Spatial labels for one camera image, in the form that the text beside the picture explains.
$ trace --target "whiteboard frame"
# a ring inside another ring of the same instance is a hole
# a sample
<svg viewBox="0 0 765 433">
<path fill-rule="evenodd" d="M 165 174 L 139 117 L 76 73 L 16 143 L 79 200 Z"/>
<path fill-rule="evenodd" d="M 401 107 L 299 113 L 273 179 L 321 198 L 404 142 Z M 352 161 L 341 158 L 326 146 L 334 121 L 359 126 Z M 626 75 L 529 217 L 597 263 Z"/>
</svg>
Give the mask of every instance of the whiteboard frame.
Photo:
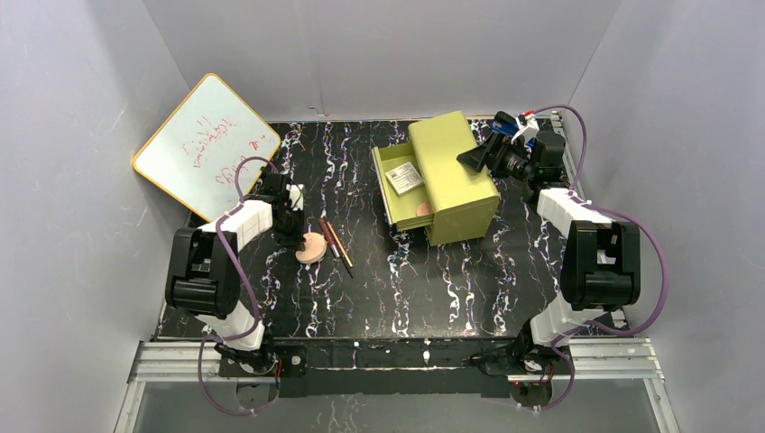
<svg viewBox="0 0 765 433">
<path fill-rule="evenodd" d="M 138 151 L 138 153 L 136 153 L 136 154 L 135 154 L 135 156 L 133 157 L 133 159 L 131 160 L 131 164 L 133 165 L 133 170 L 135 170 L 136 172 L 138 172 L 138 173 L 139 173 L 141 176 L 144 176 L 144 177 L 145 177 L 145 178 L 146 178 L 148 181 L 150 181 L 151 183 L 153 183 L 154 185 L 156 185 L 157 187 L 159 187 L 159 189 L 161 189 L 161 190 L 165 191 L 165 192 L 166 192 L 168 195 L 170 195 L 171 197 L 173 197 L 173 198 L 175 198 L 176 200 L 178 200 L 178 201 L 179 201 L 179 202 L 180 202 L 180 203 L 181 203 L 183 206 L 185 206 L 185 207 L 186 207 L 188 210 L 190 210 L 191 212 L 194 212 L 195 214 L 199 215 L 199 216 L 200 216 L 202 219 L 204 219 L 204 220 L 205 220 L 205 221 L 207 221 L 207 222 L 211 222 L 211 221 L 212 221 L 212 219 L 211 219 L 210 217 L 208 217 L 208 216 L 206 216 L 206 215 L 202 214 L 202 213 L 201 213 L 201 212 L 199 212 L 198 210 L 196 210 L 196 209 L 195 209 L 194 207 L 192 207 L 192 206 L 191 206 L 189 203 L 187 203 L 186 201 L 184 201 L 184 200 L 180 199 L 180 197 L 176 196 L 175 194 L 173 194 L 172 192 L 170 192 L 169 190 L 167 190 L 165 187 L 163 187 L 163 186 L 162 186 L 162 185 L 161 185 L 161 184 L 160 184 L 160 183 L 159 183 L 157 180 L 153 179 L 151 176 L 149 176 L 149 175 L 147 175 L 146 173 L 144 173 L 143 171 L 141 171 L 141 170 L 138 168 L 138 165 L 137 165 L 136 163 L 137 163 L 137 161 L 138 161 L 138 157 L 139 157 L 139 156 L 141 156 L 141 153 L 143 153 L 143 151 L 144 151 L 144 150 L 146 150 L 146 148 L 147 148 L 147 147 L 149 147 L 149 145 L 150 145 L 150 144 L 152 144 L 152 142 L 154 141 L 154 138 L 156 138 L 156 136 L 157 136 L 157 135 L 159 135 L 159 134 L 162 132 L 162 130 L 164 129 L 165 125 L 167 125 L 167 124 L 170 122 L 170 120 L 172 120 L 172 118 L 175 116 L 175 114 L 176 114 L 176 113 L 178 113 L 178 111 L 179 111 L 179 110 L 180 110 L 180 109 L 183 107 L 183 105 L 184 105 L 184 104 L 186 104 L 186 101 L 187 101 L 187 100 L 189 100 L 189 98 L 191 97 L 191 95 L 194 95 L 194 92 L 196 92 L 196 91 L 197 91 L 197 89 L 199 88 L 199 86 L 201 86 L 201 85 L 202 85 L 202 83 L 203 83 L 203 82 L 205 82 L 205 79 L 207 79 L 207 78 L 209 78 L 209 77 L 215 77 L 215 78 L 217 78 L 217 79 L 218 79 L 218 80 L 219 80 L 221 83 L 223 83 L 223 85 L 224 85 L 224 86 L 226 86 L 226 88 L 227 88 L 229 91 L 231 91 L 231 93 L 232 93 L 232 94 L 234 94 L 234 96 L 235 96 L 237 99 L 239 99 L 239 100 L 242 102 L 242 104 L 244 104 L 244 106 L 246 106 L 246 107 L 247 107 L 247 108 L 248 108 L 248 109 L 249 109 L 249 110 L 250 110 L 250 111 L 251 111 L 251 112 L 252 112 L 252 113 L 253 113 L 253 114 L 254 114 L 254 115 L 257 117 L 257 118 L 259 118 L 259 119 L 261 120 L 261 122 L 263 122 L 263 124 L 265 124 L 265 125 L 266 125 L 266 127 L 267 127 L 268 129 L 270 129 L 270 130 L 271 130 L 271 131 L 274 133 L 274 135 L 276 135 L 276 140 L 277 140 L 277 143 L 276 143 L 276 147 L 274 148 L 274 150 L 273 150 L 273 153 L 271 154 L 271 156 L 269 156 L 269 157 L 268 157 L 268 160 L 269 160 L 269 161 L 273 159 L 274 155 L 276 155 L 276 153 L 277 153 L 277 152 L 279 151 L 279 149 L 281 148 L 281 136 L 279 135 L 279 133 L 277 133 L 276 131 L 274 131 L 274 130 L 273 130 L 273 128 L 271 128 L 271 126 L 268 124 L 268 122 L 266 122 L 265 120 L 263 120 L 263 118 L 262 118 L 260 115 L 258 115 L 258 114 L 255 112 L 255 110 L 253 110 L 253 108 L 252 108 L 252 107 L 251 107 L 249 104 L 247 104 L 247 103 L 244 101 L 244 99 L 242 99 L 242 97 L 240 97 L 240 96 L 239 96 L 239 94 L 238 94 L 238 93 L 236 93 L 236 92 L 235 92 L 235 91 L 234 91 L 234 90 L 231 88 L 231 86 L 229 86 L 229 85 L 228 85 L 228 83 L 226 83 L 226 82 L 225 82 L 225 81 L 224 81 L 222 78 L 220 78 L 220 76 L 219 76 L 219 75 L 217 75 L 217 74 L 216 74 L 216 73 L 214 73 L 214 72 L 208 72 L 207 74 L 205 74 L 205 76 L 204 76 L 204 77 L 202 77 L 202 79 L 200 79 L 200 80 L 199 80 L 199 82 L 197 83 L 197 85 L 196 85 L 196 86 L 194 86 L 194 88 L 192 88 L 192 89 L 190 90 L 189 94 L 188 94 L 188 95 L 186 95 L 186 97 L 184 97 L 182 101 L 180 101 L 180 104 L 178 104 L 178 106 L 176 106 L 176 107 L 175 107 L 175 109 L 174 109 L 174 110 L 172 110 L 172 113 L 170 113 L 170 115 L 168 116 L 168 118 L 167 118 L 167 119 L 165 119 L 165 121 L 164 121 L 164 122 L 162 122 L 162 124 L 161 124 L 161 125 L 160 125 L 160 127 L 157 129 L 157 131 L 156 131 L 154 134 L 152 134 L 152 136 L 151 136 L 151 137 L 149 137 L 149 140 L 147 140 L 147 141 L 146 141 L 146 143 L 145 143 L 145 144 L 144 144 L 144 145 L 141 147 L 141 150 L 139 150 L 139 151 Z M 253 184 L 252 184 L 252 185 L 250 185 L 250 186 L 249 186 L 249 187 L 246 189 L 246 191 L 249 191 L 250 189 L 252 189 L 252 188 L 253 188 L 253 186 L 255 186 L 255 183 L 258 181 L 258 179 L 259 179 L 260 177 L 261 177 L 261 173 L 259 172 L 259 173 L 257 173 L 257 174 L 255 175 L 255 179 L 253 180 Z"/>
</svg>

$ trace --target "whiteboard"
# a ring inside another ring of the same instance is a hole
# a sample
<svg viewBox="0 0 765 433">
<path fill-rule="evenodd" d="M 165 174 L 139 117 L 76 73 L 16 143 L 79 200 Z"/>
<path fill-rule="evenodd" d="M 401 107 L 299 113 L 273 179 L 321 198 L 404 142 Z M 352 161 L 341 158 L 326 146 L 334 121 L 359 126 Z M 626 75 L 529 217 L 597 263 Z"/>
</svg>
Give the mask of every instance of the whiteboard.
<svg viewBox="0 0 765 433">
<path fill-rule="evenodd" d="M 236 166 L 244 158 L 269 160 L 281 139 L 219 76 L 207 74 L 133 157 L 133 168 L 207 221 L 239 200 Z M 242 169 L 247 191 L 261 161 Z"/>
</svg>

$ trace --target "white wall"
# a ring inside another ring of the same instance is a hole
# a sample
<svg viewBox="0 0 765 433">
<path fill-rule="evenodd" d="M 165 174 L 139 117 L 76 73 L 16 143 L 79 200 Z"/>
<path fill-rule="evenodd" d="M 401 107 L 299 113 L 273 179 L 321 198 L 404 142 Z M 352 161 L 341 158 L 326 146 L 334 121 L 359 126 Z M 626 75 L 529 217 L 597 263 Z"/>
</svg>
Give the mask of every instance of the white wall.
<svg viewBox="0 0 765 433">
<path fill-rule="evenodd" d="M 589 197 L 644 219 L 667 251 L 671 292 L 647 334 L 680 428 L 761 431 L 765 5 L 624 1 L 572 104 Z M 644 250 L 632 323 L 657 296 Z"/>
<path fill-rule="evenodd" d="M 188 90 L 140 0 L 0 0 L 2 431 L 114 428 L 184 215 L 130 158 Z"/>
<path fill-rule="evenodd" d="M 568 101 L 620 3 L 143 2 L 190 85 L 215 71 L 271 120 Z"/>
</svg>

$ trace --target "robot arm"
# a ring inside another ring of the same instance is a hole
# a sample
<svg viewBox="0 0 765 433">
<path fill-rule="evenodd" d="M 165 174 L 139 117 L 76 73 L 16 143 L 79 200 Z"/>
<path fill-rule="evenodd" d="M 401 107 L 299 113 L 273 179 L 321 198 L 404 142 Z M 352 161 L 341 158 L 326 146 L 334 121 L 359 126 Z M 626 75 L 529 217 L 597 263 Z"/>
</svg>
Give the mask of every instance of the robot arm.
<svg viewBox="0 0 765 433">
<path fill-rule="evenodd" d="M 641 294 L 640 231 L 614 222 L 586 207 L 574 191 L 543 189 L 537 213 L 567 238 L 560 273 L 560 292 L 548 307 L 524 326 L 536 347 L 550 347 L 558 336 L 634 304 Z M 560 340 L 567 345 L 569 337 Z M 533 353 L 527 345 L 517 355 Z"/>
<path fill-rule="evenodd" d="M 568 332 L 637 301 L 640 232 L 632 223 L 617 223 L 589 209 L 569 190 L 563 180 L 565 140 L 540 132 L 533 112 L 498 112 L 491 127 L 483 143 L 457 160 L 476 172 L 486 167 L 494 177 L 521 181 L 523 201 L 537 204 L 537 213 L 567 238 L 567 247 L 556 298 L 523 325 L 511 345 L 471 356 L 467 363 L 490 375 L 518 369 L 537 373 L 559 358 L 551 348 L 555 339 L 556 346 L 566 346 Z"/>
<path fill-rule="evenodd" d="M 257 191 L 246 196 L 241 206 L 221 225 L 233 251 L 239 253 L 254 238 L 271 229 L 276 232 L 277 245 L 303 248 L 302 187 L 291 184 L 288 177 L 264 172 Z M 252 334 L 230 341 L 228 345 L 242 351 L 258 350 L 265 326 L 257 311 L 253 316 L 239 301 L 241 279 L 217 236 L 218 219 L 199 228 L 184 227 L 176 232 L 165 299 L 169 305 L 187 310 L 221 336 L 242 333 L 257 320 Z"/>
</svg>

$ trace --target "open drawer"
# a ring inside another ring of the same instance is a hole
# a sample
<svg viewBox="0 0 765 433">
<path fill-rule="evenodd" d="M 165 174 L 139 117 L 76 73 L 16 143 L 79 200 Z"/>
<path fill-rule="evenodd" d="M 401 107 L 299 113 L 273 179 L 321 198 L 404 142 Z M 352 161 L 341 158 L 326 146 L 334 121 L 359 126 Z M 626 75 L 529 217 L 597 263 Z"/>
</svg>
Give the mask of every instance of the open drawer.
<svg viewBox="0 0 765 433">
<path fill-rule="evenodd" d="M 388 214 L 388 224 L 395 226 L 400 231 L 433 224 L 433 214 L 417 216 L 417 207 L 424 202 L 430 201 L 428 189 L 425 185 L 399 196 L 388 181 L 388 178 L 385 177 L 387 171 L 393 170 L 406 162 L 411 162 L 414 168 L 421 174 L 411 143 L 383 148 L 373 147 L 372 159 L 374 161 L 374 169 L 377 171 L 377 180 L 380 182 L 385 212 Z"/>
</svg>

